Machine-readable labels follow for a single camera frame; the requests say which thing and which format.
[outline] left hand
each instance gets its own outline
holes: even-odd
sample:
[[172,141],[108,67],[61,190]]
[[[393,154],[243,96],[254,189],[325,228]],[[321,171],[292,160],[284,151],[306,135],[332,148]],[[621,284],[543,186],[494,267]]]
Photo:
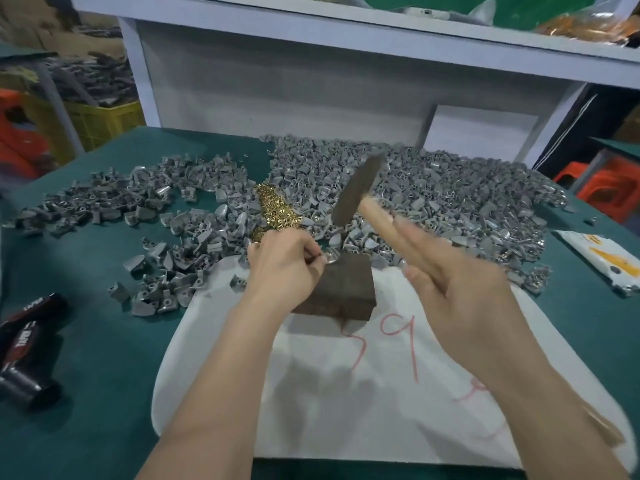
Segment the left hand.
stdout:
[[306,300],[324,272],[320,245],[302,229],[270,230],[249,246],[251,265],[244,297],[256,299],[284,319]]

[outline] metal hammer head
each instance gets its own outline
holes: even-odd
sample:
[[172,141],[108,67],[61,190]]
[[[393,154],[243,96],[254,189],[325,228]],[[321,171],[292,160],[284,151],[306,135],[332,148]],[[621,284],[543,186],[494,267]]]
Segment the metal hammer head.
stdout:
[[367,161],[360,165],[353,177],[347,182],[338,197],[331,214],[333,224],[345,227],[356,213],[362,196],[365,195],[376,179],[376,174],[384,161],[384,155],[370,155]]

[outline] white shelf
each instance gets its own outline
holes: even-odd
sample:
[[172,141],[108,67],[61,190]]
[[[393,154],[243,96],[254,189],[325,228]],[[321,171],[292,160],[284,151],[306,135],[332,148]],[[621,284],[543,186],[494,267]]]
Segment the white shelf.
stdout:
[[76,9],[640,89],[640,51],[309,0],[73,0]]

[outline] plastic bag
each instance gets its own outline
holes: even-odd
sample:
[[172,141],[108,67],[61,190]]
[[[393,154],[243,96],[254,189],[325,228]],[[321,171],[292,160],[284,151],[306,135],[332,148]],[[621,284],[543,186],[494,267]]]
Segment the plastic bag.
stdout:
[[640,31],[640,17],[633,15],[622,20],[613,13],[596,12],[593,7],[564,13],[540,24],[536,32],[592,42],[626,45]]
[[595,234],[556,230],[625,296],[640,292],[640,259],[629,254],[617,242]]

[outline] basket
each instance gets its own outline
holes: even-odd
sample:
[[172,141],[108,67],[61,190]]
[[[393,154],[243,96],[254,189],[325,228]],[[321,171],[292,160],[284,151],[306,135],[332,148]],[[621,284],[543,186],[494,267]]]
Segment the basket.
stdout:
[[[30,94],[24,95],[22,105],[27,117],[36,124],[38,133],[46,138],[49,151],[59,165],[73,160],[73,148],[53,106]],[[65,107],[87,152],[137,126],[145,125],[140,101],[109,108],[66,102]]]

